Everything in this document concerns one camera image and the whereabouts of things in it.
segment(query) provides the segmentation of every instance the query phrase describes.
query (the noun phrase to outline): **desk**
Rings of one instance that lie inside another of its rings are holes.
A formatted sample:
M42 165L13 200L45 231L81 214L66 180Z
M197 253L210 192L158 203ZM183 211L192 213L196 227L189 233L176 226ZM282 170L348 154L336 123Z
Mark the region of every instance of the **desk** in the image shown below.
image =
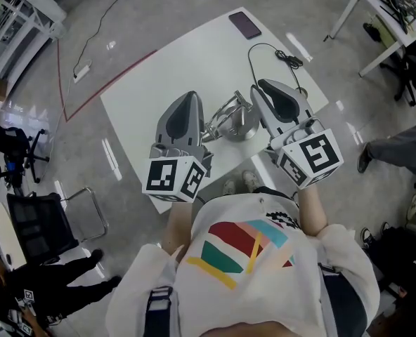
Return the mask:
M11 264L8 265L11 270L19 268L27 263L24 257L24 253L19 245L18 236L11 223L10 215L5 209L4 205L0 202L0 248L4 255L5 261L6 255L10 255Z
M353 8L360 0L350 0L349 4L347 5L346 9L342 13L339 20L336 22L336 25L333 27L333 30L330 32L330 37L334 39L341 29L342 25L346 22L347 18L350 16ZM380 0L366 0L368 4L372 7L372 9L375 11L376 14L383 20L386 27L391 31L394 38L397 40L392 46L388 47L388 49L385 50L378 58L373 60L368 66L366 66L364 69L362 69L359 72L359 75L363 77L366 75L370 70L378 66L381 62L386 60L390 55L395 53L400 47L402 46L409 46L414 41L416 41L416 31L410 31L408 30L408 33L406 34L403 30L400 24L394 20L393 17L391 17L386 11L382 9L382 6L384 6L387 10L387 6L385 6Z
M228 16L243 11L262 31L251 40L243 37ZM102 102L124 151L141 181L145 179L144 162L155 142L157 122L164 111L188 91L196 91L203 101L204 119L212 115L235 90L250 102L252 72L247 59L251 46L266 42L291 52L249 11L239 8L213 19L165 46L140 65L127 72L102 94ZM296 82L290 69L279 61L272 48L257 46L250 57L256 78L281 81L292 88ZM327 98L304 68L295 71L300 85L308 91L308 102L314 112L326 104ZM210 178L202 180L206 187L244 160L267 147L269 134L259 128L250 140L241 143L221 138L207 143L214 153ZM171 204L151 197L158 212Z

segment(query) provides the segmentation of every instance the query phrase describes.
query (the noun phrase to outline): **phone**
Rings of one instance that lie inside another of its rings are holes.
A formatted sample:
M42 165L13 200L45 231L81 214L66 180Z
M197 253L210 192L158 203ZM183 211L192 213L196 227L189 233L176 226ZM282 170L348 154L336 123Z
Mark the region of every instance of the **phone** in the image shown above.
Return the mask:
M253 39L261 35L261 30L242 11L230 15L228 18L246 39Z

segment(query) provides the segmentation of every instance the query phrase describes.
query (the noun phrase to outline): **sneaker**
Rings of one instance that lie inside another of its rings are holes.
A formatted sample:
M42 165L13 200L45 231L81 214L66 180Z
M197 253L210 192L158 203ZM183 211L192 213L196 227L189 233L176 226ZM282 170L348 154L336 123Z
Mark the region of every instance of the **sneaker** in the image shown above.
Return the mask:
M412 218L416 215L416 194L412 196L411 205L408 211L406 212L406 220L411 221Z
M262 186L257 176L250 171L244 171L242 173L242 180L244 181L244 184L247 186L247 189L250 193L253 193L253 191L255 191L258 187Z
M361 231L361 241L365 249L368 249L375 242L375 238L366 227Z
M92 260L95 260L96 263L99 263L102 260L103 255L104 253L102 249L95 249L94 251L92 251L90 258Z
M383 235L387 230L391 228L391 225L387 222L383 222L382 228L380 230L381 234Z
M236 194L235 181L227 180L227 182L223 184L222 196L226 196L227 194Z
M358 158L357 168L359 173L364 173L372 161L372 157L369 156L368 145L369 143L364 145L363 152L361 152Z
M115 289L116 287L119 286L119 284L121 283L121 281L122 281L122 277L120 277L120 276L114 276L114 277L111 277L108 280L108 283L111 285L111 288L112 289Z

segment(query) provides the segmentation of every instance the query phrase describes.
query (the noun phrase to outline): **power strip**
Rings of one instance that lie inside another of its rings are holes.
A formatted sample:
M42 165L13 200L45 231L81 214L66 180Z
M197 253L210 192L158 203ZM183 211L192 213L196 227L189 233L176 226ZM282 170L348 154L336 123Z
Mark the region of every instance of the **power strip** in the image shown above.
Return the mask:
M77 77L74 77L74 83L76 84L77 82L79 82L81 79L84 78L84 76L89 72L89 65L85 65L83 66L83 69L81 69L79 71L79 73L77 74Z

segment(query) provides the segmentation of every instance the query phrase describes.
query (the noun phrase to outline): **white shirt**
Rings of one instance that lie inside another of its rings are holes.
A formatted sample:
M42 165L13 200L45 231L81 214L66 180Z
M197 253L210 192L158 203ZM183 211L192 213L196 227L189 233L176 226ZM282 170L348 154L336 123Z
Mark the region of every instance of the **white shirt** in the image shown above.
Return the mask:
M303 337L326 336L318 262L348 272L371 322L379 290L368 257L343 226L308 238L297 218L292 201L268 194L219 197L200 210L173 282L182 337L267 321ZM158 246L140 250L108 308L112 337L142 336L150 290L163 285L170 260Z

